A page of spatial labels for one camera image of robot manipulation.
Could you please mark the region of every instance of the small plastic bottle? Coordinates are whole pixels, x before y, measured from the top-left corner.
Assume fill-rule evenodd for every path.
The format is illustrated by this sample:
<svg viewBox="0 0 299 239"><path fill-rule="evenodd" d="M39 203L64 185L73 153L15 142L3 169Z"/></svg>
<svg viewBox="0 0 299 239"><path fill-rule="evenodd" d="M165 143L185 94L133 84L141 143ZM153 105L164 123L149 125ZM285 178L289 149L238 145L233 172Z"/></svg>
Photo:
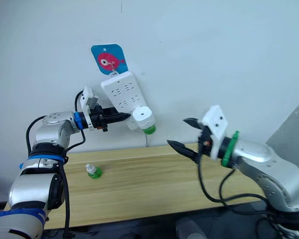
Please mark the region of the small plastic bottle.
<svg viewBox="0 0 299 239"><path fill-rule="evenodd" d="M93 164L87 164L85 165L86 167L86 171L88 171L88 175L91 178L99 178L102 175L102 170L100 169L100 167L95 167Z"/></svg>

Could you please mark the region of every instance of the white power strip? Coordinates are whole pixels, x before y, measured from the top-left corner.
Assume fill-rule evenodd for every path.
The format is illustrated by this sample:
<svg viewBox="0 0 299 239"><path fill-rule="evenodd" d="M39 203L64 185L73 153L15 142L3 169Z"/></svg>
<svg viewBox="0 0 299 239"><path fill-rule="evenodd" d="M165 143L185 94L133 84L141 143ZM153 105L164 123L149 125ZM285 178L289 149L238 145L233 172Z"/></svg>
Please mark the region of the white power strip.
<svg viewBox="0 0 299 239"><path fill-rule="evenodd" d="M135 76L126 71L101 83L101 87L118 112L132 114L136 107L147 106ZM133 117L127 119L131 130L138 128Z"/></svg>

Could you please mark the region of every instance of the wooden board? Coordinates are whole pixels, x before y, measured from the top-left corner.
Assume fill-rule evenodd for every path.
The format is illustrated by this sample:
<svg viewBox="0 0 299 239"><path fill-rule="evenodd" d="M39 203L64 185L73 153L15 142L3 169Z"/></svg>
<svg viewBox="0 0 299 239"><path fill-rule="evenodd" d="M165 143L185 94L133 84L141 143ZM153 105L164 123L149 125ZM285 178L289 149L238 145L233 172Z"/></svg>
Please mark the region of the wooden board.
<svg viewBox="0 0 299 239"><path fill-rule="evenodd" d="M196 144L187 145L196 148ZM229 169L203 159L207 190L217 197L221 179ZM103 175L92 179L85 165L100 166ZM197 167L170 146L131 148L69 154L65 165L70 191L70 226L116 222L162 214L218 207L201 192ZM261 189L240 172L224 186L225 196L258 193ZM240 199L233 203L253 200ZM65 204L49 214L46 229L62 228Z"/></svg>

